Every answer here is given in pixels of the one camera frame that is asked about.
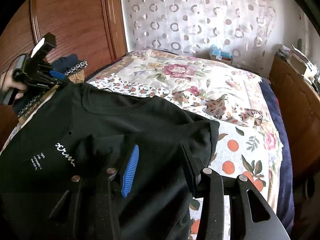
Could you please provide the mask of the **person's left hand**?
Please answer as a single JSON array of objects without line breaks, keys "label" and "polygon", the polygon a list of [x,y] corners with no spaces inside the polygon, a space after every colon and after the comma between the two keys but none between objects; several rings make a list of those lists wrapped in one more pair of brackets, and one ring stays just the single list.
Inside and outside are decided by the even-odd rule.
[{"label": "person's left hand", "polygon": [[20,99],[24,96],[27,86],[21,82],[17,82],[12,78],[12,68],[1,75],[1,104],[9,89],[16,88],[19,92],[16,94],[15,99]]}]

